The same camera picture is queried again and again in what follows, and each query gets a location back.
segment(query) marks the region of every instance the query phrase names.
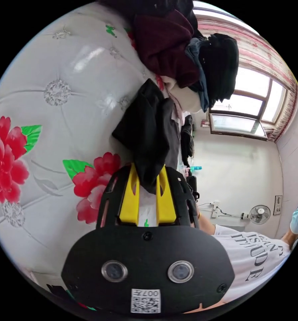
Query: electrical cord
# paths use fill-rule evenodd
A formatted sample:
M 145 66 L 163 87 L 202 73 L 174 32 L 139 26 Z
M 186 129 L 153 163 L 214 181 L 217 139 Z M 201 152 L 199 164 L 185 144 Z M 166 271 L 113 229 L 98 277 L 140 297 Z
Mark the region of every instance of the electrical cord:
M 198 207 L 206 204 L 213 205 L 213 203 L 203 203 L 203 204 L 199 204 Z
M 213 208 L 203 208 L 203 207 L 199 207 L 199 206 L 203 206 L 203 205 L 206 205 L 206 204 L 208 204 L 208 205 L 213 205 L 213 203 L 203 203 L 203 204 L 199 204 L 199 205 L 198 205 L 199 210 L 213 210 Z M 216 208 L 220 210 L 220 213 L 221 213 L 221 214 L 223 214 L 223 215 L 218 215 L 218 217 L 241 218 L 240 216 L 237 216 L 237 215 L 231 215 L 231 214 L 224 213 L 219 206 L 216 206 Z
M 240 218 L 240 216 L 236 216 L 236 215 L 231 215 L 231 214 L 224 213 L 218 206 L 217 206 L 216 208 L 218 208 L 219 211 L 220 211 L 220 213 L 223 214 L 223 215 L 218 215 L 218 217 L 219 217 L 219 216 L 221 216 L 221 217 L 223 217 L 223 216 L 228 217 L 228 216 L 229 216 L 229 217 Z

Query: pink striped curtain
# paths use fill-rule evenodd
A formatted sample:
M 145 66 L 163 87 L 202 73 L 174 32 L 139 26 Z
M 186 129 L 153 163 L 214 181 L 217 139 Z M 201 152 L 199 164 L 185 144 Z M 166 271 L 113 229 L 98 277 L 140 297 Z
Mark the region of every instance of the pink striped curtain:
M 248 66 L 264 73 L 283 85 L 287 90 L 287 97 L 280 117 L 275 127 L 267 125 L 269 140 L 276 142 L 290 121 L 295 109 L 298 85 L 290 69 L 262 37 L 245 28 L 216 18 L 198 18 L 198 28 L 204 36 L 213 33 L 223 33 L 237 40 L 239 48 L 239 65 Z

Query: white t-shirt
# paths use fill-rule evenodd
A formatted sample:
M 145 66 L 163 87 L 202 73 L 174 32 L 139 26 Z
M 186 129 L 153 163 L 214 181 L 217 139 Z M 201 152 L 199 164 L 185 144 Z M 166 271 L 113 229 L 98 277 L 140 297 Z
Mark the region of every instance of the white t-shirt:
M 225 248 L 235 279 L 222 301 L 247 294 L 273 276 L 290 254 L 289 245 L 256 232 L 238 232 L 216 225 L 213 235 Z

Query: label sticker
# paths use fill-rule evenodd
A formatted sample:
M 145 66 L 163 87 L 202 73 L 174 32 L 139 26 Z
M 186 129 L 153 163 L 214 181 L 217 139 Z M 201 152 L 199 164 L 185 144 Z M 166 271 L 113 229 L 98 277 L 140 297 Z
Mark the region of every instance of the label sticker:
M 160 290 L 131 290 L 131 313 L 160 313 Z

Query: camera lens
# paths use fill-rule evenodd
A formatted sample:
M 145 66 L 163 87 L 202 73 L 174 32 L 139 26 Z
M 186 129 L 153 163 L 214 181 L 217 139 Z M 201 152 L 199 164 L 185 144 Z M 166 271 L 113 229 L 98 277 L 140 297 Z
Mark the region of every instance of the camera lens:
M 128 274 L 128 270 L 125 265 L 118 261 L 108 261 L 101 269 L 103 277 L 110 282 L 121 282 Z
M 168 277 L 172 282 L 184 283 L 189 281 L 194 273 L 193 265 L 187 261 L 177 261 L 168 269 Z

